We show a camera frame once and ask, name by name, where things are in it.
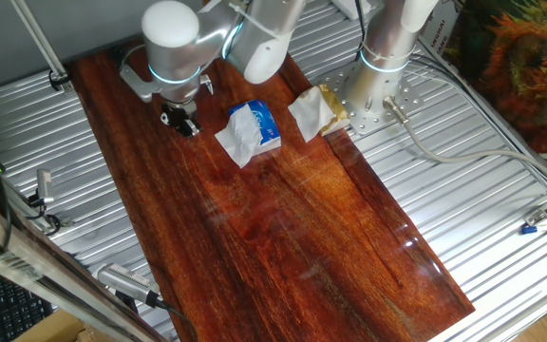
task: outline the colorful fabric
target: colorful fabric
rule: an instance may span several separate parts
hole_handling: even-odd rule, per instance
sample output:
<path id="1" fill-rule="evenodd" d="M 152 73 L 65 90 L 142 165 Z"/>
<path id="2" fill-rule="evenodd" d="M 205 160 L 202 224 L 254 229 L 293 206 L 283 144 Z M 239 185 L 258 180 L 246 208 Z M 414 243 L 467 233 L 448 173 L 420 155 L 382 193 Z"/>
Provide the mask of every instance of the colorful fabric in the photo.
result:
<path id="1" fill-rule="evenodd" d="M 547 152 L 547 0 L 472 0 L 446 57 L 539 153 Z"/>

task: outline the reddish wood surface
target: reddish wood surface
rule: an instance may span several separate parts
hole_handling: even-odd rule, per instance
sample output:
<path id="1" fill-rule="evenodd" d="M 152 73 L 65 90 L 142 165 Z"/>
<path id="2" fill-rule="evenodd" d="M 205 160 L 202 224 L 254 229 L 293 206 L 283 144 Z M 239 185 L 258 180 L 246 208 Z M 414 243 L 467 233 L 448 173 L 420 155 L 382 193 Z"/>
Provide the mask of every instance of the reddish wood surface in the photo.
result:
<path id="1" fill-rule="evenodd" d="M 143 51 L 130 65 L 150 79 Z M 193 140 L 161 124 L 161 99 L 142 103 L 104 53 L 72 69 L 163 296 L 201 341 L 426 341 L 473 311 L 345 131 L 303 142 L 287 106 L 310 85 L 290 58 L 264 85 L 215 61 Z M 240 170 L 214 134 L 253 99 L 282 147 Z"/>

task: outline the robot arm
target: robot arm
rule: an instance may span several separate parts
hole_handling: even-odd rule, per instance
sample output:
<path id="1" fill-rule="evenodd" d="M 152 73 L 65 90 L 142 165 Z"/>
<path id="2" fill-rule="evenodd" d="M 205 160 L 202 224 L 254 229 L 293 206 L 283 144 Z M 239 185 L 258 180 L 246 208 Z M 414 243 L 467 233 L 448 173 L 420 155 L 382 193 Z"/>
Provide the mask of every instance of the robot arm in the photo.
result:
<path id="1" fill-rule="evenodd" d="M 263 83 L 282 66 L 304 7 L 304 0 L 253 0 L 248 9 L 212 0 L 194 13 L 179 1 L 153 4 L 141 27 L 154 81 L 143 82 L 129 66 L 122 77 L 145 102 L 158 92 L 172 106 L 183 106 L 220 54 L 248 82 Z"/>
<path id="2" fill-rule="evenodd" d="M 150 102 L 152 94 L 159 93 L 172 111 L 182 110 L 184 117 L 176 122 L 187 122 L 185 130 L 191 136 L 197 134 L 198 126 L 191 119 L 196 109 L 193 98 L 200 84 L 209 81 L 200 78 L 203 69 L 220 55 L 248 82 L 267 81 L 282 66 L 307 3 L 252 0 L 246 8 L 237 1 L 211 0 L 198 13 L 179 1 L 152 5 L 141 25 L 153 81 L 144 82 L 129 66 L 121 70 L 122 78 L 143 101 Z M 396 95 L 419 31 L 437 2 L 387 0 L 369 24 L 361 51 L 363 63 L 346 91 L 354 107 L 382 111 L 383 99 Z"/>

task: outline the black keyboard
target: black keyboard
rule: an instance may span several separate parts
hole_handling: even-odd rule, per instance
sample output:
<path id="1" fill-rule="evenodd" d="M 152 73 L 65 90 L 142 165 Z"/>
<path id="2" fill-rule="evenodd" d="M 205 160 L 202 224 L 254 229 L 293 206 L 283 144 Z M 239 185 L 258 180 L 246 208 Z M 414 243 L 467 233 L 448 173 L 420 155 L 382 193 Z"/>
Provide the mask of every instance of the black keyboard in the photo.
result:
<path id="1" fill-rule="evenodd" d="M 50 314 L 48 302 L 0 276 L 0 342 L 12 341 Z"/>

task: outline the aluminum slatted surface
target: aluminum slatted surface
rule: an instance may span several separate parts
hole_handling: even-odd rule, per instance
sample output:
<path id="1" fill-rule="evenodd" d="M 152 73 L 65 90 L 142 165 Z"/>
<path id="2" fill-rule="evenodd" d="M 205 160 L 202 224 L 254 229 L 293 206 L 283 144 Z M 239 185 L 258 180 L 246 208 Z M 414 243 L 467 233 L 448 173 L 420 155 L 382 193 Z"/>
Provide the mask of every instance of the aluminum slatted surface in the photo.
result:
<path id="1" fill-rule="evenodd" d="M 47 212 L 72 218 L 51 239 L 90 272 L 116 262 L 153 280 L 76 93 L 55 91 L 47 73 L 0 88 L 0 162 L 26 196 L 35 171 L 52 171 L 55 203 Z M 164 337 L 177 334 L 168 312 L 137 302 L 139 313 Z"/>
<path id="2" fill-rule="evenodd" d="M 358 23 L 329 0 L 313 0 L 290 53 L 317 82 L 353 61 L 360 35 Z M 424 99 L 410 119 L 426 146 L 445 155 L 510 148 L 488 114 L 452 86 L 408 80 Z M 397 124 L 367 136 L 348 133 L 477 309 L 434 340 L 477 341 L 547 294 L 547 233 L 518 234 L 522 217 L 547 200 L 547 191 L 523 164 L 504 157 L 437 164 Z M 57 201 L 48 210 L 74 221 L 53 240 L 78 253 L 88 269 L 117 262 L 152 277 L 76 95 L 54 92 L 46 74 L 1 88 L 0 158 L 27 195 L 36 186 L 35 169 L 52 170 Z M 167 313 L 139 308 L 159 332 L 174 334 Z"/>
<path id="3" fill-rule="evenodd" d="M 354 60 L 360 39 L 357 22 L 344 19 L 329 0 L 312 0 L 291 55 L 318 84 L 321 75 Z M 415 63 L 408 69 L 437 76 Z M 453 86 L 407 79 L 424 99 L 422 110 L 409 113 L 411 124 L 434 152 L 509 149 L 508 139 L 520 145 Z M 521 162 L 489 157 L 438 164 L 424 158 L 397 123 L 382 123 L 366 136 L 348 133 L 476 308 L 434 341 L 479 341 L 547 295 L 547 233 L 519 234 L 522 218 L 547 200 L 547 188 Z"/>

